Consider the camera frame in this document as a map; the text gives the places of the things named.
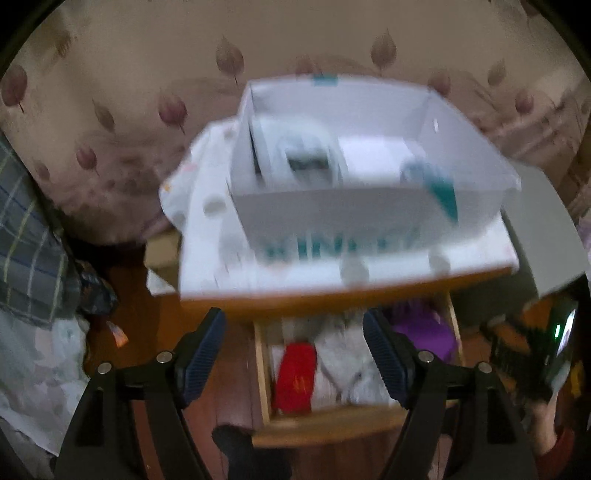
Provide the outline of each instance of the white tissue paper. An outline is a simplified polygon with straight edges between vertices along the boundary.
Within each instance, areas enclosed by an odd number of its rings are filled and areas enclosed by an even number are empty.
[[[363,337],[362,318],[360,311],[327,319],[314,343],[319,363],[341,391],[353,383],[367,362],[373,361]]]
[[[342,401],[354,405],[395,405],[398,403],[390,398],[384,380],[379,374],[378,366],[373,360],[365,364],[358,379],[344,390]]]
[[[312,411],[334,407],[337,404],[339,390],[324,374],[321,368],[316,368],[314,374],[314,390],[312,391]]]

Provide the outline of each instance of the teal logo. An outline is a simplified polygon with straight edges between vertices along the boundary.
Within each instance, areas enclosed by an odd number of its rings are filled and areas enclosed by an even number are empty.
[[[268,263],[273,263],[326,260],[346,255],[388,254],[413,248],[419,237],[419,227],[391,229],[378,233],[366,232],[352,236],[342,233],[337,235],[311,233],[277,241],[262,241],[259,248],[260,255],[257,256]]]

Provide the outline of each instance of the plaid fabric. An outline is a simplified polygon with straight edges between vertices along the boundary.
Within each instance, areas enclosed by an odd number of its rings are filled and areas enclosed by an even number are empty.
[[[0,134],[0,307],[49,328],[74,313],[80,284],[40,202],[34,180]]]

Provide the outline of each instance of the wooden drawer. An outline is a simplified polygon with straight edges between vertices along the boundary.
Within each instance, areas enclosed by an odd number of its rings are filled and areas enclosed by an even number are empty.
[[[434,298],[443,320],[453,329],[458,349],[454,363],[463,365],[462,341],[449,294]],[[301,447],[341,442],[399,427],[407,411],[400,406],[337,406],[304,415],[279,415],[271,407],[272,375],[269,346],[283,344],[279,322],[254,324],[256,370],[263,427],[255,432],[255,447]]]

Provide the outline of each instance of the purple bag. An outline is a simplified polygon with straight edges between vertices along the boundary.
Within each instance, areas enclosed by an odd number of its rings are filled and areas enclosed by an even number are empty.
[[[452,329],[439,322],[439,314],[424,300],[407,300],[386,310],[395,332],[406,335],[418,350],[429,350],[444,362],[452,360],[457,348]]]

